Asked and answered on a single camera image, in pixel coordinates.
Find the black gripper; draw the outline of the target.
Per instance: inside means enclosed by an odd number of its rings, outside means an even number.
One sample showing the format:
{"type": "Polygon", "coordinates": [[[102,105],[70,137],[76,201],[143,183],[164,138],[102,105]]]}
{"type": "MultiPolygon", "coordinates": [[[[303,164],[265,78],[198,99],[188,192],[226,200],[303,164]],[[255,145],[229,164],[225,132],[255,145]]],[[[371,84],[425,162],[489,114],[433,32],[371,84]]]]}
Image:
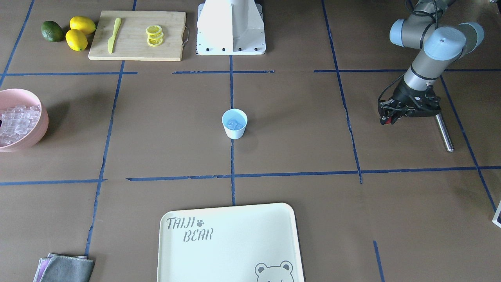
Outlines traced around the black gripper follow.
{"type": "Polygon", "coordinates": [[[440,114],[440,97],[434,92],[432,84],[426,84],[424,90],[415,90],[401,80],[393,92],[391,100],[379,100],[378,112],[381,125],[385,125],[388,117],[393,125],[399,118],[431,117],[440,114]]]}

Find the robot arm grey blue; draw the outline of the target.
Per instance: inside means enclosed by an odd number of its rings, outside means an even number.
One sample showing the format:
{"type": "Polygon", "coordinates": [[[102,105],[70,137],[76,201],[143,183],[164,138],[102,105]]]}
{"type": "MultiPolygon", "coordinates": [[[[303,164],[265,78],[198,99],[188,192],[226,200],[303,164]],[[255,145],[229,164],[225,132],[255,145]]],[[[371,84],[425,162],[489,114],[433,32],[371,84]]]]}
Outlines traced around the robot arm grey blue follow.
{"type": "Polygon", "coordinates": [[[419,0],[410,16],[397,20],[389,39],[400,47],[419,50],[407,71],[397,78],[393,94],[378,98],[382,125],[394,124],[402,117],[432,117],[440,114],[440,97],[433,85],[453,62],[476,50],[485,31],[476,22],[456,26],[441,25],[440,18],[452,0],[419,0]]]}

